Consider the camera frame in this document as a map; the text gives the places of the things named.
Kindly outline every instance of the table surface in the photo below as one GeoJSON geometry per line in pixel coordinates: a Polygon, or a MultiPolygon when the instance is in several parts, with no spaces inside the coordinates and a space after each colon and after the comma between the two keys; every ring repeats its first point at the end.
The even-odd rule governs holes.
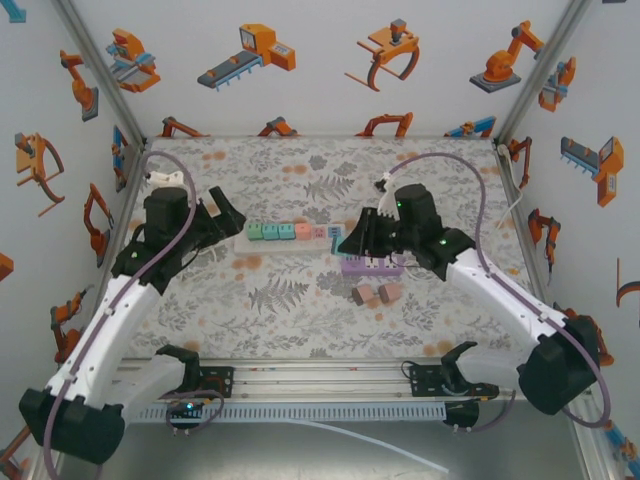
{"type": "MultiPolygon", "coordinates": [[[[462,156],[481,172],[487,189],[482,238],[494,230],[507,200],[490,140],[235,138],[157,139],[153,150],[176,155],[192,173],[198,195],[212,215],[208,189],[219,185],[249,222],[344,223],[353,228],[364,206],[376,206],[372,183],[398,161],[416,153],[462,156]]],[[[150,170],[176,168],[152,157],[150,170]]],[[[453,160],[413,163],[399,183],[424,183],[444,225],[469,234],[475,228],[480,189],[470,171],[453,160]]],[[[126,241],[144,221],[138,192],[126,241]]],[[[505,272],[529,288],[511,218],[484,242],[505,272]]],[[[510,350],[504,329],[471,297],[421,269],[399,280],[343,277],[339,259],[316,255],[239,258],[233,240],[201,252],[174,278],[161,302],[136,333],[127,356],[150,357],[163,344],[184,346],[202,358],[405,358],[437,357],[475,340],[510,350]],[[358,307],[351,289],[400,282],[403,295],[391,305],[374,299],[358,307]]]]}
{"type": "MultiPolygon", "coordinates": [[[[482,407],[481,422],[502,406],[482,407]]],[[[449,469],[447,480],[580,480],[569,421],[517,402],[486,432],[453,435],[439,422],[335,423],[449,469]]],[[[94,478],[95,466],[66,458],[65,480],[94,478]]],[[[437,471],[361,440],[287,424],[213,424],[189,438],[164,425],[133,425],[102,480],[441,480],[437,471]]]]}

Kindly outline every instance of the pink block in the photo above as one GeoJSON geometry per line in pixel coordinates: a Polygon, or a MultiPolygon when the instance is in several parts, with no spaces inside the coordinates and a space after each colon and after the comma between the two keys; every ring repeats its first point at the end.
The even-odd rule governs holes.
{"type": "Polygon", "coordinates": [[[297,223],[295,231],[296,240],[311,240],[311,225],[308,223],[297,223]]]}
{"type": "Polygon", "coordinates": [[[322,227],[313,227],[313,238],[327,238],[327,229],[322,227]]]}
{"type": "Polygon", "coordinates": [[[360,285],[351,290],[351,295],[357,306],[363,305],[375,297],[371,285],[360,285]]]}
{"type": "Polygon", "coordinates": [[[402,296],[402,285],[399,283],[387,283],[378,288],[378,294],[382,303],[393,302],[402,296]]]}

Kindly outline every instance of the white wall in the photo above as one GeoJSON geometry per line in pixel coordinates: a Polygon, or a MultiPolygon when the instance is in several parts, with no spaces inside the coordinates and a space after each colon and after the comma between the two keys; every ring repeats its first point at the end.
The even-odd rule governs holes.
{"type": "Polygon", "coordinates": [[[561,58],[577,60],[568,97],[555,113],[534,105],[516,135],[533,139],[526,211],[538,207],[562,224],[551,290],[562,307],[591,315],[602,328],[615,357],[615,364],[603,369],[613,394],[612,418],[636,443],[639,294],[628,294],[616,307],[616,258],[622,260],[622,283],[640,280],[640,63],[630,36],[639,17],[638,2],[593,2],[561,58]],[[624,147],[625,164],[617,196],[603,208],[590,175],[560,159],[560,139],[567,136],[598,151],[612,135],[624,147]]]}
{"type": "MultiPolygon", "coordinates": [[[[104,95],[99,116],[83,123],[80,105],[71,92],[71,76],[60,65],[59,50],[78,53],[50,2],[20,0],[27,22],[9,24],[0,10],[0,252],[13,259],[15,271],[0,282],[0,446],[22,428],[18,401],[27,387],[41,389],[55,372],[56,351],[49,310],[62,305],[87,284],[99,285],[98,270],[83,221],[89,182],[102,192],[116,222],[126,190],[116,195],[111,140],[116,117],[104,95]],[[21,187],[27,176],[15,170],[14,134],[34,132],[57,149],[65,172],[50,182],[65,200],[49,213],[38,213],[49,200],[36,183],[21,187]]],[[[88,86],[96,81],[79,67],[88,86]]],[[[53,160],[45,155],[48,173],[53,160]]],[[[106,219],[96,207],[94,224],[105,229],[106,219]]],[[[83,311],[70,325],[89,320],[95,290],[85,297],[83,311]]]]}
{"type": "MultiPolygon", "coordinates": [[[[136,35],[157,57],[160,83],[142,93],[123,91],[147,135],[160,133],[161,121],[169,115],[214,135],[255,135],[279,115],[301,134],[351,135],[371,117],[409,111],[415,114],[409,134],[442,135],[489,115],[498,118],[496,131],[500,128],[524,81],[487,94],[469,83],[469,77],[484,71],[491,54],[508,47],[511,29],[524,20],[546,41],[568,2],[75,3],[101,48],[112,42],[111,32],[119,27],[136,35]],[[404,82],[379,72],[381,91],[376,93],[344,72],[366,78],[371,54],[356,41],[365,41],[396,18],[420,37],[421,58],[404,82]],[[241,50],[238,28],[244,23],[275,29],[278,40],[296,50],[296,69],[286,72],[270,65],[245,73],[219,92],[198,84],[201,74],[241,50]]],[[[111,63],[106,52],[104,58],[111,63]]],[[[514,70],[526,79],[534,63],[533,52],[525,47],[514,70]]],[[[392,133],[395,127],[381,127],[380,132],[392,133]]]]}

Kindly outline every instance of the purple block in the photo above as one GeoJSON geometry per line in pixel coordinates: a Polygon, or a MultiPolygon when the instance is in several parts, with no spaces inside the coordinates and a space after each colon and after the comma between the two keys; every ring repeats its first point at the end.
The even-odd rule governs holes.
{"type": "Polygon", "coordinates": [[[404,257],[393,255],[393,261],[387,258],[348,256],[340,259],[342,275],[352,277],[399,277],[404,271],[404,257]]]}

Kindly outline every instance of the leaf pattern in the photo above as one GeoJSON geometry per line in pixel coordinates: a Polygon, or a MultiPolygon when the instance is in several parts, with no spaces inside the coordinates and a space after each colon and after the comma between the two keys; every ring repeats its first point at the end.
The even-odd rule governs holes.
{"type": "MultiPolygon", "coordinates": [[[[261,223],[290,222],[296,217],[313,224],[357,220],[363,206],[375,206],[379,200],[372,182],[409,152],[457,153],[483,172],[492,172],[496,164],[490,141],[450,138],[197,138],[158,141],[153,149],[186,162],[205,204],[211,203],[209,188],[220,185],[248,221],[261,223]],[[204,154],[217,151],[224,151],[225,159],[203,161],[204,154]]],[[[149,168],[163,173],[175,170],[161,157],[152,157],[149,168]]],[[[498,175],[483,173],[483,178],[488,197],[482,246],[494,263],[530,288],[512,225],[492,235],[490,242],[485,240],[507,201],[498,175]]],[[[416,181],[432,192],[445,225],[473,232],[479,190],[472,174],[449,159],[430,158],[411,164],[398,178],[398,186],[416,181]]],[[[143,182],[132,219],[144,220],[143,199],[150,192],[143,182]]],[[[429,352],[443,340],[517,348],[477,301],[431,272],[412,269],[412,277],[405,274],[398,279],[345,277],[336,256],[238,258],[233,243],[225,240],[200,252],[171,281],[135,333],[128,356],[149,357],[162,345],[182,346],[187,341],[197,342],[202,358],[318,361],[431,356],[429,352]],[[403,296],[394,304],[374,301],[358,307],[353,302],[354,287],[369,283],[375,291],[389,281],[403,284],[403,296]]]]}

